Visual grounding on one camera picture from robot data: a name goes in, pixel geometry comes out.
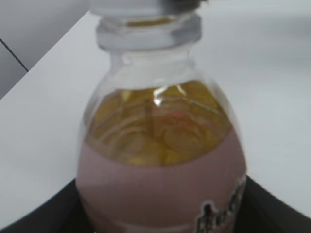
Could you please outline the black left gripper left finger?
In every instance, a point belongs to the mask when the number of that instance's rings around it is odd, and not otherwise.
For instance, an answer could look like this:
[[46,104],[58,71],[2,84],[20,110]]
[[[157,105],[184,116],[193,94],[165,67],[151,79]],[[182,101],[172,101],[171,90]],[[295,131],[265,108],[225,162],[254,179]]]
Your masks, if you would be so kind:
[[1,229],[2,233],[93,233],[71,181],[47,202]]

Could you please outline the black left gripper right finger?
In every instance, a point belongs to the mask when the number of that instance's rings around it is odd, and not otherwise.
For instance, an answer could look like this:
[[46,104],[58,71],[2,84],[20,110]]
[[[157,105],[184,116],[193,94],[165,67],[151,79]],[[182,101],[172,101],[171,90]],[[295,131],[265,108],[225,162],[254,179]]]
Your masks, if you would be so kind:
[[247,177],[235,233],[311,233],[311,219]]

